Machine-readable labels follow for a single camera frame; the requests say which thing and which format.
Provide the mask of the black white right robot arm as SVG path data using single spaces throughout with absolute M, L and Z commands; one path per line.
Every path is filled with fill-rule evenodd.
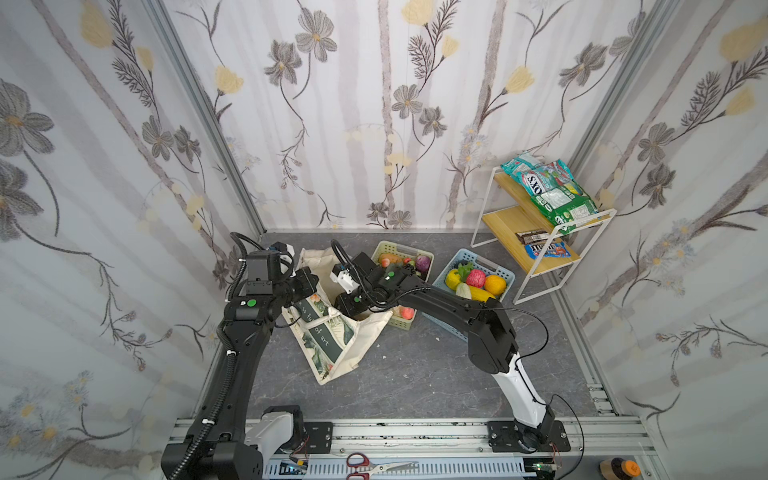
M 418 277 L 412 265 L 382 267 L 365 253 L 352 258 L 336 240 L 331 248 L 339 260 L 331 278 L 344 290 L 334 300 L 335 309 L 352 318 L 403 306 L 450 325 L 466 336 L 469 360 L 493 376 L 512 408 L 512 448 L 533 453 L 559 436 L 552 408 L 529 383 L 516 333 L 500 301 L 441 290 Z

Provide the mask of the light blue plastic basket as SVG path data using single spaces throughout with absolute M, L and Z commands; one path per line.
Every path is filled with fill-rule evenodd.
M 514 283 L 508 269 L 467 249 L 460 249 L 433 281 L 433 286 L 456 296 L 469 293 L 472 300 L 495 298 L 502 301 Z

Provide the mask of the light green plastic basket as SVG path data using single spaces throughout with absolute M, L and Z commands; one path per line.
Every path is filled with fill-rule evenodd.
M 415 268 L 415 259 L 419 255 L 426 255 L 432 259 L 431 268 L 428 272 L 419 272 Z M 410 265 L 415 270 L 416 276 L 421 278 L 424 281 L 428 280 L 430 277 L 432 264 L 434 263 L 434 258 L 435 258 L 435 255 L 432 252 L 421 250 L 412 246 L 406 246 L 406 245 L 399 244 L 392 241 L 387 241 L 387 240 L 380 241 L 372 255 L 372 259 L 378 265 L 381 264 L 381 260 L 384 260 L 385 267 L 393 267 L 393 266 L 401 267 L 404 265 Z M 414 318 L 411 321 L 407 321 L 400 317 L 400 314 L 399 314 L 400 308 L 401 307 L 395 307 L 392 309 L 393 314 L 389 320 L 388 325 L 398 328 L 400 330 L 409 331 L 416 317 L 416 311 L 415 311 Z

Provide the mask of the cream canvas grocery bag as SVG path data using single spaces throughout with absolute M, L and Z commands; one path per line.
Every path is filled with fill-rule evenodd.
M 310 369 L 324 385 L 359 366 L 367 351 L 393 316 L 392 311 L 366 311 L 348 316 L 333 306 L 345 290 L 331 279 L 338 263 L 333 251 L 303 249 L 298 266 L 308 267 L 319 278 L 315 294 L 282 310 Z

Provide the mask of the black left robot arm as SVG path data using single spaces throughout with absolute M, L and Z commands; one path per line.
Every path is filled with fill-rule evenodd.
M 307 267 L 278 282 L 240 280 L 227 294 L 217 327 L 221 350 L 203 403 L 183 439 L 161 458 L 168 479 L 260 479 L 271 454 L 246 443 L 248 401 L 257 368 L 284 308 L 312 296 Z

